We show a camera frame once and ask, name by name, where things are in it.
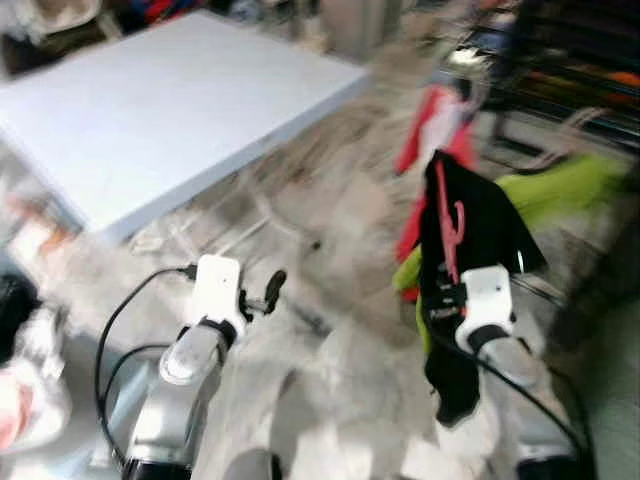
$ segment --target metal rack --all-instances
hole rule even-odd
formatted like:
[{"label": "metal rack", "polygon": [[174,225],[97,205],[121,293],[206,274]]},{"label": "metal rack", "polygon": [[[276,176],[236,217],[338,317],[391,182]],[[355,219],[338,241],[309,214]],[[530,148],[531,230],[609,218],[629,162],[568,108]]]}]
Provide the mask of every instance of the metal rack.
[{"label": "metal rack", "polygon": [[[585,107],[608,113],[584,126],[617,147],[640,153],[640,14],[636,0],[521,0],[485,12],[458,48],[492,59],[496,112],[493,142],[536,155],[541,149],[509,138],[504,125],[519,111],[562,121]],[[508,25],[495,25],[498,15]],[[488,36],[500,45],[484,45]],[[631,79],[629,84],[621,77]]]}]

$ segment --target green cloth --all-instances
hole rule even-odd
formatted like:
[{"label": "green cloth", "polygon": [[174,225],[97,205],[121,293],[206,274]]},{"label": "green cloth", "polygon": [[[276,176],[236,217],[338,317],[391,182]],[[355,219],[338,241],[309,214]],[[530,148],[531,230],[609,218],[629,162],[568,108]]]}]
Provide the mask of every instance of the green cloth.
[{"label": "green cloth", "polygon": [[[546,172],[534,175],[506,175],[496,183],[504,190],[531,230],[556,215],[586,210],[611,198],[624,171],[615,161],[585,154],[567,160]],[[418,286],[422,249],[418,245],[400,265],[392,284],[401,292]],[[431,339],[422,320],[422,298],[416,304],[416,323],[424,349]]]}]

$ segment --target concrete floor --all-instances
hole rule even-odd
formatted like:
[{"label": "concrete floor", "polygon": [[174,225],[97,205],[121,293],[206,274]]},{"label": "concrete floor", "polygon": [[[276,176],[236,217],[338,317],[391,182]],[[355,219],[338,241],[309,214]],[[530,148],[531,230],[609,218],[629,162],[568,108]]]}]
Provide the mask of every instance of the concrete floor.
[{"label": "concrete floor", "polygon": [[[292,480],[481,474],[481,452],[434,443],[436,401],[422,374],[422,347],[411,310],[399,307],[390,287],[393,245],[421,188],[415,169],[393,175],[393,159],[437,54],[405,41],[386,46],[370,64],[370,92],[251,167],[278,211],[317,232],[322,248],[267,227],[230,252],[244,262],[254,295],[275,270],[290,277],[274,315],[258,319],[233,351],[211,404],[196,479],[222,478],[233,458],[253,447],[280,454]],[[479,121],[479,152],[486,131]],[[503,171],[484,161],[479,169],[490,177]],[[245,195],[215,207],[233,186],[231,178],[204,192],[118,249],[81,236],[47,259],[31,257],[32,273],[44,294],[71,304],[77,328],[95,333],[146,272],[191,261],[194,250],[215,252],[229,231],[250,223],[256,211]],[[545,253],[560,259],[550,278],[565,285],[571,271],[562,235],[539,238]],[[123,314],[114,345],[173,338],[189,291],[181,279],[158,281]],[[548,324],[548,307],[516,295],[520,308]],[[321,318],[330,333],[318,335],[300,310]],[[542,342],[536,324],[529,327]],[[495,432],[476,430],[466,441],[482,450],[495,443]]]}]

